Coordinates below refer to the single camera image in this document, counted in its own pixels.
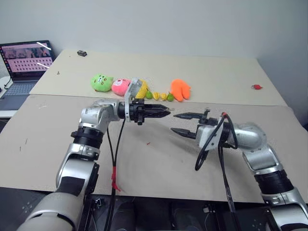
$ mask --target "laptop keyboard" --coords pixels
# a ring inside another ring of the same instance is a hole
[[[5,95],[28,95],[36,83],[13,84]]]

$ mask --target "pink plush toy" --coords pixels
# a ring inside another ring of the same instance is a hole
[[[124,96],[129,84],[129,79],[120,78],[112,84],[111,90],[117,95]]]

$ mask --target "red object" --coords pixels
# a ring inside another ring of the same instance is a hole
[[[111,175],[111,179],[112,179],[112,188],[119,190],[119,192],[121,191],[118,186],[116,185],[116,167],[112,167],[112,175]]]
[[[255,89],[255,90],[260,90],[260,89],[262,89],[263,87],[261,87],[259,84],[255,84],[255,85],[252,85],[251,88],[252,88],[252,89]]]

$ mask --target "white wall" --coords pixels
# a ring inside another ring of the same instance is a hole
[[[0,43],[37,39],[56,53],[256,57],[308,122],[307,0],[1,0]]]

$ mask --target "orange plush toy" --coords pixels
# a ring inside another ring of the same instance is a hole
[[[171,94],[177,101],[182,102],[183,98],[189,99],[191,95],[190,88],[182,79],[175,79],[171,83]]]

